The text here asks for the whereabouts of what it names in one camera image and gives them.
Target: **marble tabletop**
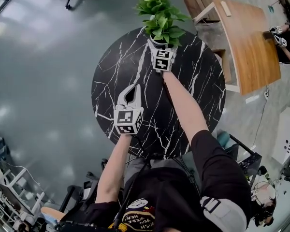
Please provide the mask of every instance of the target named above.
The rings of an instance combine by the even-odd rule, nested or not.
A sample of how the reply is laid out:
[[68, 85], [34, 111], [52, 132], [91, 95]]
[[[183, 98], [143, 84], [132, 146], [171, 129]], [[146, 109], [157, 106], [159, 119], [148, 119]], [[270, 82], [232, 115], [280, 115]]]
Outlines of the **marble tabletop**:
[[[186, 154], [190, 146], [170, 103], [163, 79], [151, 64], [148, 36], [143, 28], [123, 35], [102, 56], [94, 73], [91, 100], [95, 117], [105, 135], [116, 144], [119, 135], [114, 128], [113, 107], [119, 94], [130, 84], [142, 89], [144, 121], [138, 132], [143, 148], [153, 150], [160, 159]], [[190, 32], [180, 38], [172, 72], [198, 102], [210, 131], [216, 127], [225, 102], [222, 68], [208, 46]], [[141, 154], [133, 138], [130, 153]]]

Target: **white plant pot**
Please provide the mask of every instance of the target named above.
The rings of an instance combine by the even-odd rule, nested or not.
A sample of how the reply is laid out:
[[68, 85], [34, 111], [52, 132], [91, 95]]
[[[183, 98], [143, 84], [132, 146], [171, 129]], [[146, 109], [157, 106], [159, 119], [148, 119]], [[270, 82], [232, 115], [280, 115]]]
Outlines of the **white plant pot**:
[[152, 42], [155, 46], [157, 46], [157, 47], [162, 47], [162, 46], [164, 46], [164, 45], [167, 44], [167, 43], [159, 43], [159, 42], [157, 42], [157, 41], [154, 41], [154, 39], [151, 37], [151, 35], [150, 35], [150, 40], [151, 40], [151, 42]]

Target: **person's left arm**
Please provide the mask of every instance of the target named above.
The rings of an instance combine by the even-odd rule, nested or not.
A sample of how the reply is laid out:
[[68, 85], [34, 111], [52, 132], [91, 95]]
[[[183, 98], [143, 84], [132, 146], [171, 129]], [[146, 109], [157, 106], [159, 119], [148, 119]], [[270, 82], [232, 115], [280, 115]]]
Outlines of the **person's left arm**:
[[131, 139], [131, 135], [120, 136], [100, 177], [95, 203], [117, 200]]
[[281, 49], [282, 49], [283, 52], [286, 54], [287, 58], [290, 60], [290, 51], [288, 51], [288, 49], [285, 48], [285, 47], [282, 47]]

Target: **potted plant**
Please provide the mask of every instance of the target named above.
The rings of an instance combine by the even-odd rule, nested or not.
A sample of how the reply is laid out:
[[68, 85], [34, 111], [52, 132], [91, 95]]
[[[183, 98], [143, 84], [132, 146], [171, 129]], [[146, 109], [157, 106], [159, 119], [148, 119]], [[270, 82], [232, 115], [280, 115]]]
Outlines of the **potted plant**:
[[184, 21], [190, 17], [181, 14], [179, 9], [171, 6], [169, 0], [139, 0], [135, 8], [139, 11], [139, 15], [152, 15], [143, 23], [146, 33], [155, 45], [181, 46], [178, 39], [185, 31], [173, 25], [173, 22]]

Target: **wooden table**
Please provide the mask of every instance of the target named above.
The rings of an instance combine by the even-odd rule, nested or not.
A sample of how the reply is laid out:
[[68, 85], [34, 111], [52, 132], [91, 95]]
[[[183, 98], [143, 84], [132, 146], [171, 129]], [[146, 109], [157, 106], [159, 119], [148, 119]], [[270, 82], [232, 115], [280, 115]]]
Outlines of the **wooden table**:
[[226, 89], [242, 95], [280, 79], [274, 40], [265, 40], [269, 27], [261, 8], [232, 0], [213, 0], [194, 22], [215, 9], [226, 33], [235, 66], [237, 85]]

